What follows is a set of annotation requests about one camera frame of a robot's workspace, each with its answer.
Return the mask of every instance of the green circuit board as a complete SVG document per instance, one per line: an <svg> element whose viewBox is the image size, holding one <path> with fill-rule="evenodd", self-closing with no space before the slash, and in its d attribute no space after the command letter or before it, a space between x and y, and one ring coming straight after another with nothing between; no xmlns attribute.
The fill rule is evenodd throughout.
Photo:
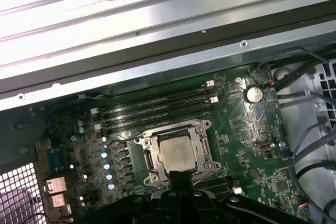
<svg viewBox="0 0 336 224"><path fill-rule="evenodd" d="M212 121L207 137L212 158L222 167L199 186L208 189L207 184L216 181L215 194L222 195L238 183L245 196L295 215L297 194L287 172L289 150L276 91L264 85L264 97L258 103L246 102L243 95L247 87L265 83L269 68L261 71L262 75L252 66L242 66L115 97L111 91L53 112L50 138L66 160L60 169L76 164L66 194L74 213L82 216L129 194L149 195L157 189L144 184L149 171L141 145L110 143L158 125L204 119ZM210 80L215 86L207 89L204 84ZM213 96L218 102L200 102ZM265 143L272 148L260 148ZM107 158L101 157L102 151L108 153ZM103 168L106 162L111 164L108 171ZM109 171L113 172L113 190L106 180ZM91 176L82 179L86 173ZM87 192L94 199L82 207L78 196Z"/></svg>

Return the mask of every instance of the cpu socket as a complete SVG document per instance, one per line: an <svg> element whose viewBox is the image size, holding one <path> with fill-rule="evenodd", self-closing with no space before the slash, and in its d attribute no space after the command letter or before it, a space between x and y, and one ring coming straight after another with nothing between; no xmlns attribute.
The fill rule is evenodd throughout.
<svg viewBox="0 0 336 224"><path fill-rule="evenodd" d="M212 160L206 130L212 125L208 120L189 120L140 134L134 140L142 145L149 176L147 186L163 187L169 184L169 172L190 171L193 180L198 180L217 170L222 165Z"/></svg>

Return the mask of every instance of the mesh vent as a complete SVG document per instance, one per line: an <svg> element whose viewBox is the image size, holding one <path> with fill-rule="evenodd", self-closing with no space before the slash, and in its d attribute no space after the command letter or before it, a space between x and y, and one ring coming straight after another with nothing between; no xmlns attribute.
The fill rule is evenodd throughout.
<svg viewBox="0 0 336 224"><path fill-rule="evenodd" d="M0 224L44 224L43 212L33 163L0 175Z"/></svg>
<svg viewBox="0 0 336 224"><path fill-rule="evenodd" d="M336 61L332 60L329 65L323 63L322 66L324 73L319 74L322 93L326 97L336 99ZM326 105L330 123L336 130L336 108L328 103Z"/></svg>

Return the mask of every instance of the wire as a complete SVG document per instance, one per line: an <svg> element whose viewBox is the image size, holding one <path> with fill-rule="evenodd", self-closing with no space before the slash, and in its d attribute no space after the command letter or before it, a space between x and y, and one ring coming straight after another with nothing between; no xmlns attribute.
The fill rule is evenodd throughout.
<svg viewBox="0 0 336 224"><path fill-rule="evenodd" d="M335 205L336 205L336 199L332 199L326 204L323 211L327 214L330 214L331 210L334 208ZM326 223L327 223L327 219L324 216L322 216L321 224L326 224Z"/></svg>
<svg viewBox="0 0 336 224"><path fill-rule="evenodd" d="M276 53L276 54L274 54L274 55L271 55L271 56L267 57L266 59L264 59L262 62L260 62L260 63L257 65L256 70L260 69L264 64L266 64L267 62L269 62L269 61L271 61L271 60L273 60L273 59L275 59L275 58L278 58L278 57L281 56L281 55L284 55L284 54L286 54L286 53L288 53L288 52L298 51L298 50L299 50L299 51L303 51L303 52L305 52L305 53L307 53L307 54L313 56L314 58L316 58L316 59L318 59L318 60L320 60L320 61L322 61L322 62L325 62L325 63L329 64L329 61L328 61L328 60L326 60L326 59L323 58L322 56L320 56L320 55L314 53L313 51L308 50L307 48L304 48L304 47L293 47L293 48L289 48L289 49L283 50L283 51L281 51L281 52L278 52L278 53Z"/></svg>
<svg viewBox="0 0 336 224"><path fill-rule="evenodd" d="M322 99L323 101L325 101L326 103L335 106L336 107L336 100L330 98L330 97L326 97L323 94L319 94L313 91L310 91L310 95L313 97L317 97ZM278 95L278 99L291 99L291 98L299 98L299 97L306 97L307 94L306 92L302 91L302 92L296 92L296 93L292 93L292 94L279 94Z"/></svg>
<svg viewBox="0 0 336 224"><path fill-rule="evenodd" d="M48 224L68 224L69 223L69 222L66 222L66 221L51 221L49 216L47 216L46 213L37 212L35 214L32 214L32 215L28 216L21 224L29 224L29 222L37 216L45 217Z"/></svg>
<svg viewBox="0 0 336 224"><path fill-rule="evenodd" d="M332 53L336 51L336 44L332 44L329 45L323 49L319 49L314 51L315 54L321 55L323 56L323 58L325 59L331 59L332 58ZM315 60L318 61L315 57L312 57L309 54L297 54L297 55L292 55L291 57L288 58L281 58L278 60L273 60L271 62L269 62L269 66L270 68L273 69L277 69L277 68L281 68L284 66L287 66L289 64L296 64L296 63L300 63L300 62L306 62L309 60Z"/></svg>
<svg viewBox="0 0 336 224"><path fill-rule="evenodd" d="M335 170L336 169L336 162L335 161L330 161L330 160L322 160L320 163L308 165L308 166L302 168L297 173L296 177L299 180L305 173L309 172L310 170L313 170L315 168L320 168L320 167L323 167L323 168L328 169L328 170Z"/></svg>
<svg viewBox="0 0 336 224"><path fill-rule="evenodd" d="M318 122L318 123L316 123L316 124L314 124L314 125L312 125L312 126L306 128L306 130L305 130L305 131L303 132L303 134L300 136L300 139L299 139L299 141L298 141L298 144L296 145L296 147L295 147L295 149L294 149L294 151L293 151L293 155L294 155L294 156L296 156L296 154L298 153L298 150L299 150L299 148L300 148L300 146L301 146L303 140L306 138L306 136L309 134L309 132L310 132L311 130L313 130L314 128L318 128L318 127L320 127L320 126L325 125L325 124L327 123L327 121L328 121L327 118L325 118L323 121Z"/></svg>
<svg viewBox="0 0 336 224"><path fill-rule="evenodd" d="M308 206L308 204L307 203L304 203L304 204L302 204L302 205L300 205L300 206L298 206L299 208L301 208L301 207L307 207Z"/></svg>
<svg viewBox="0 0 336 224"><path fill-rule="evenodd" d="M296 171L295 171L295 165L301 161L304 157L312 153L313 151L317 150L318 148L322 147L324 144L329 143L330 141L334 140L336 138L336 132L332 132L331 134L328 134L321 139L317 140L316 142L308 145L306 148L304 148L290 163L288 166L289 170L289 177L292 180L292 183L298 188L302 196L307 200L309 205L313 207L320 215L325 216L325 218L332 222L336 223L336 220L330 217L327 213L325 213L310 197L309 195L304 191L302 186L300 185L297 177L296 177Z"/></svg>
<svg viewBox="0 0 336 224"><path fill-rule="evenodd" d="M329 51L327 55L323 55L324 59L332 59L335 58L336 54L332 51ZM303 76L309 69L315 67L317 64L321 63L319 59L311 59L304 62L301 66L295 69L293 72L286 75L280 81L277 82L276 91L279 92L280 90L284 89L288 85L295 82L301 76Z"/></svg>

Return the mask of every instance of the motherboard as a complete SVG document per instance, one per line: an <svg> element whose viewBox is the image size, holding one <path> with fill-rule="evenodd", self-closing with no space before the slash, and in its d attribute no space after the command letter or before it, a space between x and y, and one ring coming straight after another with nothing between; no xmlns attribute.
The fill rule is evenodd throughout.
<svg viewBox="0 0 336 224"><path fill-rule="evenodd" d="M235 193L295 215L290 151L265 77L268 66L242 66L123 95L83 94L85 103L54 110L46 184L60 219L150 197L171 170L190 171L194 187L219 200Z"/></svg>

